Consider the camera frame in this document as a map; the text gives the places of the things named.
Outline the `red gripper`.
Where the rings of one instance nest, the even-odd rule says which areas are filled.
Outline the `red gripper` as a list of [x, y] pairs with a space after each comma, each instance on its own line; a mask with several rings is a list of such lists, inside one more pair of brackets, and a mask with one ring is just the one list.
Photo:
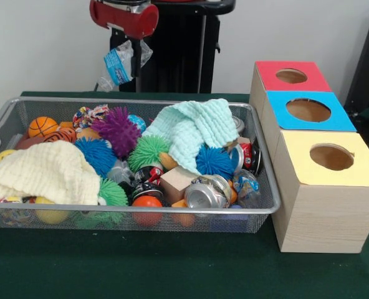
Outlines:
[[90, 17], [100, 27], [112, 28], [111, 49], [119, 46], [121, 31], [132, 39], [132, 76], [141, 70], [140, 40], [151, 36], [159, 20], [158, 8], [151, 1], [90, 1]]

